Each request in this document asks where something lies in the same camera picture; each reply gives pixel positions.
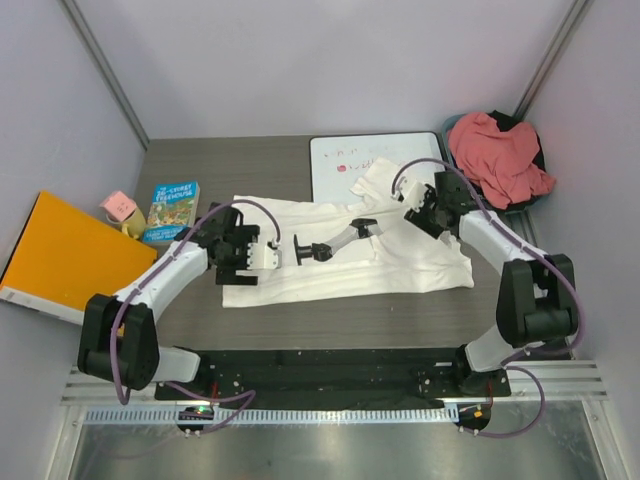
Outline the white t-shirt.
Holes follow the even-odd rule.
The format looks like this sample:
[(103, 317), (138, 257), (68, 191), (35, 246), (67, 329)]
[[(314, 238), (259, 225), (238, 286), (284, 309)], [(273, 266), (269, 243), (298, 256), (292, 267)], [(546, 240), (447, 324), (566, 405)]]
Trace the white t-shirt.
[[(281, 236), (282, 265), (259, 272), (255, 286), (224, 287), (223, 307), (473, 287), (471, 261), (457, 240), (434, 239), (405, 220), (406, 207), (391, 196), (398, 170), (378, 158), (352, 186), (360, 200), (351, 205), (238, 197), (237, 209), (260, 227), (262, 242)], [(329, 240), (357, 218), (376, 220), (380, 234), (349, 243), (326, 262), (296, 260), (296, 243)]]

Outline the blue treehouse book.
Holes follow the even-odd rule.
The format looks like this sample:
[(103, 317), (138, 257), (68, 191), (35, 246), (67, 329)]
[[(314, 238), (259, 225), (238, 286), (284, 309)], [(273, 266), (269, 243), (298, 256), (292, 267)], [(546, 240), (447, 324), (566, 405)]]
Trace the blue treehouse book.
[(159, 184), (155, 187), (142, 242), (171, 243), (176, 235), (194, 225), (200, 187), (196, 181)]

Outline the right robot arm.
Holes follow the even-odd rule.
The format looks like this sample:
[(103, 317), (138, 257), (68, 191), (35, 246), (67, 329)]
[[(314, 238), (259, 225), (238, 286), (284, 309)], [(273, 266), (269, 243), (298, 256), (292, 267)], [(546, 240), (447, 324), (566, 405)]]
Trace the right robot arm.
[(529, 351), (554, 353), (578, 332), (573, 264), (517, 236), (456, 173), (441, 171), (434, 179), (401, 177), (393, 196), (407, 206), (411, 225), (436, 240), (471, 245), (501, 276), (494, 326), (456, 350), (451, 371), (457, 391), (485, 395), (509, 361)]

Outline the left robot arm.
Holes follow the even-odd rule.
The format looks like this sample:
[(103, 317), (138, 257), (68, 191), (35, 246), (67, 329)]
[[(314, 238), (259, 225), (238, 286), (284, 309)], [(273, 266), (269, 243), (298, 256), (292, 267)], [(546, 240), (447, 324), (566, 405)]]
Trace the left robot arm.
[(248, 271), (260, 227), (246, 224), (229, 204), (212, 204), (193, 227), (180, 231), (162, 257), (138, 279), (112, 295), (95, 294), (84, 309), (77, 367), (110, 381), (122, 404), (152, 383), (177, 382), (190, 398), (205, 397), (213, 385), (203, 356), (162, 347), (157, 323), (166, 308), (195, 279), (215, 270), (219, 285), (255, 286)]

